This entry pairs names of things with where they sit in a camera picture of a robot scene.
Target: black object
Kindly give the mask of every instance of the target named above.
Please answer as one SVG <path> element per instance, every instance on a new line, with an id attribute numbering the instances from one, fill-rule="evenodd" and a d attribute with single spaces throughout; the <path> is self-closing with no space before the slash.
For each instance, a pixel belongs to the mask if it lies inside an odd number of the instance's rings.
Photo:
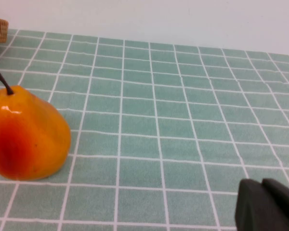
<path id="1" fill-rule="evenodd" d="M 289 189 L 273 179 L 244 179 L 236 202 L 237 231 L 289 231 Z"/>

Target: black plastic object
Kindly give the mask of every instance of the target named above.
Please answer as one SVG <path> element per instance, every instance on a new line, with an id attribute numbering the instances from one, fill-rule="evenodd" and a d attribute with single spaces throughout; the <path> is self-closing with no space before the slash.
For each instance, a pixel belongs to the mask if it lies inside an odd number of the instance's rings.
<path id="1" fill-rule="evenodd" d="M 262 185 L 273 196 L 275 203 L 289 219 L 289 188 L 274 179 L 263 179 Z"/>
<path id="2" fill-rule="evenodd" d="M 267 180 L 264 182 L 270 189 L 276 186 Z M 254 180 L 240 182 L 235 220 L 237 231 L 289 231 L 287 214 L 266 187 Z"/>

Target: pear stem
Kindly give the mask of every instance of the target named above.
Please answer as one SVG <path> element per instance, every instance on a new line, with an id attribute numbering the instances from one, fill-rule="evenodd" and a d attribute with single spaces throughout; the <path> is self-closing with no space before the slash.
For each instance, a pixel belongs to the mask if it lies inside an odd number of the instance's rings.
<path id="1" fill-rule="evenodd" d="M 7 84 L 7 82 L 5 81 L 5 79 L 3 78 L 3 76 L 0 73 L 0 81 L 1 83 L 3 83 L 3 85 L 6 88 L 6 91 L 8 92 L 8 95 L 13 95 L 14 91 L 12 90 L 12 88 Z"/>

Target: white wall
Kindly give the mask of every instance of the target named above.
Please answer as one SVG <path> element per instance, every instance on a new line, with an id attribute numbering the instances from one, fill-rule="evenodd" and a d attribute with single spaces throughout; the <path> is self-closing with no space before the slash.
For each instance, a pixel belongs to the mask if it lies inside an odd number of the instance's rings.
<path id="1" fill-rule="evenodd" d="M 289 0 L 0 0 L 10 28 L 289 54 Z"/>

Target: green tile pattern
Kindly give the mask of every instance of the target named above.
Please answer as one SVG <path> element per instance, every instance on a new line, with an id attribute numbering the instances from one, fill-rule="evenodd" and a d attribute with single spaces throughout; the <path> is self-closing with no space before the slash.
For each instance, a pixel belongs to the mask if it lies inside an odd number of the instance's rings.
<path id="1" fill-rule="evenodd" d="M 0 71 L 72 129 L 58 173 L 0 176 L 4 231 L 234 229 L 242 178 L 289 186 L 289 55 L 9 29 Z"/>

